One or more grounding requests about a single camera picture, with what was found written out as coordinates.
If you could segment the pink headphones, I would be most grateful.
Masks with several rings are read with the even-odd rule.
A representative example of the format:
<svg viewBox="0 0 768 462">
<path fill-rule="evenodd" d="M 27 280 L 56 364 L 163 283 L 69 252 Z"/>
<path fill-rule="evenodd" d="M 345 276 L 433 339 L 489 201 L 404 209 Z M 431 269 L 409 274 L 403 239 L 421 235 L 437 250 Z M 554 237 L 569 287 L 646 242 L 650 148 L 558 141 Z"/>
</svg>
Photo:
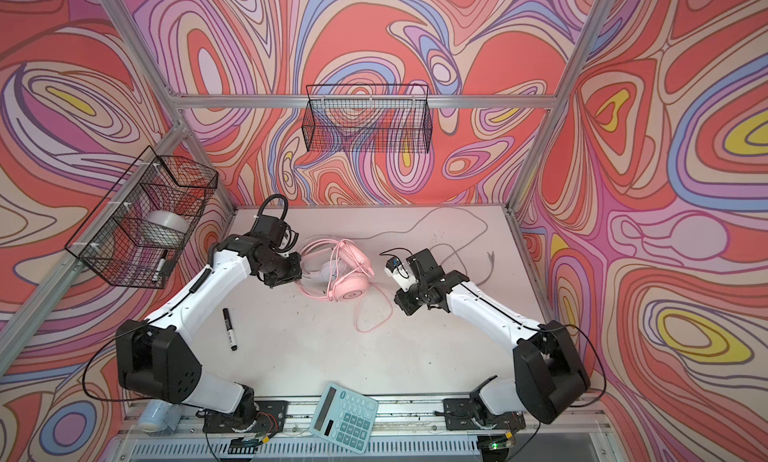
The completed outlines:
<svg viewBox="0 0 768 462">
<path fill-rule="evenodd" d="M 296 282 L 298 290 L 310 299 L 326 302 L 348 302 L 367 294 L 375 276 L 369 258 L 349 239 L 316 238 L 299 250 L 302 273 L 317 270 L 325 262 L 333 269 L 326 290 Z"/>
</svg>

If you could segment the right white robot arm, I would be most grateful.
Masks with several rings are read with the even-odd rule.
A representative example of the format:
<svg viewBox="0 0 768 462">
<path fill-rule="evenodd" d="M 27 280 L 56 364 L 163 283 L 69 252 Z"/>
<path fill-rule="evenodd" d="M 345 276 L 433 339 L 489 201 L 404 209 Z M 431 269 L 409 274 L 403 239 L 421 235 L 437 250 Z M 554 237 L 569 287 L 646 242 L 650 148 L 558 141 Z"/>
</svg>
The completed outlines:
<svg viewBox="0 0 768 462">
<path fill-rule="evenodd" d="M 398 285 L 396 305 L 408 316 L 441 309 L 478 328 L 512 356 L 513 376 L 492 376 L 469 395 L 470 417 L 490 427 L 508 414 L 527 412 L 550 424 L 584 395 L 591 382 L 568 328 L 538 322 L 491 296 L 465 274 L 446 272 L 428 249 L 401 261 L 391 256 L 385 273 Z"/>
</svg>

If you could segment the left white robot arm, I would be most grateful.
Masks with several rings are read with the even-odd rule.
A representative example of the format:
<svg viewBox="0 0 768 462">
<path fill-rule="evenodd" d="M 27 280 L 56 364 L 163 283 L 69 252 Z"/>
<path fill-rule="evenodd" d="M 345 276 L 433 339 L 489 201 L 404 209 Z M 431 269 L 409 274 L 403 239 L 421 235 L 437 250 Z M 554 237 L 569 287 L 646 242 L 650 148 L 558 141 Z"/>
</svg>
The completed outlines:
<svg viewBox="0 0 768 462">
<path fill-rule="evenodd" d="M 192 281 L 142 321 L 116 332 L 118 383 L 143 397 L 222 414 L 248 412 L 251 389 L 204 369 L 191 343 L 224 298 L 250 277 L 273 288 L 302 277 L 301 256 L 262 236 L 230 236 L 209 250 Z"/>
</svg>

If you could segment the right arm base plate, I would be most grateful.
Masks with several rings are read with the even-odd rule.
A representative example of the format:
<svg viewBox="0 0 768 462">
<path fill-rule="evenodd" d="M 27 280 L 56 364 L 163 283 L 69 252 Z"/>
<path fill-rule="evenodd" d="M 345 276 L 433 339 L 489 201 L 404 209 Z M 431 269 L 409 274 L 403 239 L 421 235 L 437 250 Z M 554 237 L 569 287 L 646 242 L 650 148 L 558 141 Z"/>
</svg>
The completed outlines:
<svg viewBox="0 0 768 462">
<path fill-rule="evenodd" d="M 442 408 L 434 414 L 444 420 L 448 431 L 501 430 L 517 433 L 527 427 L 521 412 L 494 415 L 482 408 L 478 400 L 469 397 L 443 399 Z"/>
</svg>

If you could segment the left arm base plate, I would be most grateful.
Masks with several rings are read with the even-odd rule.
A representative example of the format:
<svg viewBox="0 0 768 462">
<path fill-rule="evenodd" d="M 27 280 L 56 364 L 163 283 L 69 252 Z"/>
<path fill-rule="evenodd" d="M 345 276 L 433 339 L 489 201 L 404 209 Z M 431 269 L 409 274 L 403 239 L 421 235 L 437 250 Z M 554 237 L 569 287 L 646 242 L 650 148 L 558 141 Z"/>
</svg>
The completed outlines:
<svg viewBox="0 0 768 462">
<path fill-rule="evenodd" d="M 284 429 L 288 406 L 287 400 L 257 401 L 253 420 L 249 421 L 234 414 L 207 412 L 203 416 L 203 432 L 205 434 L 274 435 Z"/>
</svg>

